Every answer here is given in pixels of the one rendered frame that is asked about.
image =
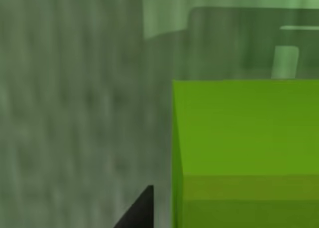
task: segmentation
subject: green box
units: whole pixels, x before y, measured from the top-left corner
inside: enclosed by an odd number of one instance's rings
[[[319,228],[319,80],[175,81],[174,228]]]

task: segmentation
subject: black object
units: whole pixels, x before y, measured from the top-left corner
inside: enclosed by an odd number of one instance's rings
[[[154,187],[149,185],[114,228],[154,228]]]

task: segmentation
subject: translucent green shape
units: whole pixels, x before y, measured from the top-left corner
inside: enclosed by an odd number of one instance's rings
[[[174,82],[174,227],[319,227],[318,92],[317,80]]]

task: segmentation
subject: green block front face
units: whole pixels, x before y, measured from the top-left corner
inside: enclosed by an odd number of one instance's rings
[[[319,81],[177,81],[173,97],[174,228],[319,228]]]

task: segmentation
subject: bright green block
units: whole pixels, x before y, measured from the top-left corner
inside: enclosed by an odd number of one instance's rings
[[[174,82],[173,227],[319,227],[319,81]]]

